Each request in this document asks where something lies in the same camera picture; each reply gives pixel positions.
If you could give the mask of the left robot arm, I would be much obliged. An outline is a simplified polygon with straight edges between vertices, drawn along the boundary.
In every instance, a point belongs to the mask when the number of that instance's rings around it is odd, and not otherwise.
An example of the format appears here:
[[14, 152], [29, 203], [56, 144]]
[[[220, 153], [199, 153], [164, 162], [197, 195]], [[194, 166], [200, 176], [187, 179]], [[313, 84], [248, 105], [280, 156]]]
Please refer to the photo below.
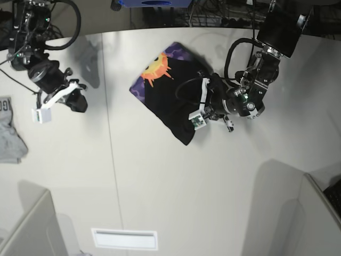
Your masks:
[[[231, 115], [254, 119], [265, 109], [263, 98], [279, 75], [282, 57], [290, 58], [313, 9], [312, 1], [272, 1], [255, 38], [240, 38], [232, 43], [225, 61], [224, 77], [217, 73], [202, 77], [202, 94], [197, 111], [189, 115], [195, 130], [208, 121], [222, 120], [234, 130]], [[260, 50], [253, 53], [245, 70], [229, 78], [234, 49], [250, 43]]]

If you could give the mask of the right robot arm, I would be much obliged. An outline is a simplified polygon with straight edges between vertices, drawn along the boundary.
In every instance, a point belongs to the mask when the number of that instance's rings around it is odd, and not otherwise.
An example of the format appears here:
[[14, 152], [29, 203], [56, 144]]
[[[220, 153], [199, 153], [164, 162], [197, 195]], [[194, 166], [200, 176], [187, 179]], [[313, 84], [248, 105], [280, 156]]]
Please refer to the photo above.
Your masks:
[[52, 29], [51, 14], [57, 1], [13, 1], [12, 29], [8, 35], [6, 62], [16, 71], [27, 71], [29, 79], [36, 84], [37, 110], [49, 109], [61, 103], [72, 111], [84, 113], [88, 103], [83, 90], [85, 84], [71, 79], [71, 68], [60, 70], [57, 60], [49, 59], [49, 51], [61, 51], [70, 47], [78, 38], [81, 28], [81, 14], [74, 1], [65, 1], [76, 15], [76, 28], [71, 39], [61, 46], [50, 46], [49, 31]]

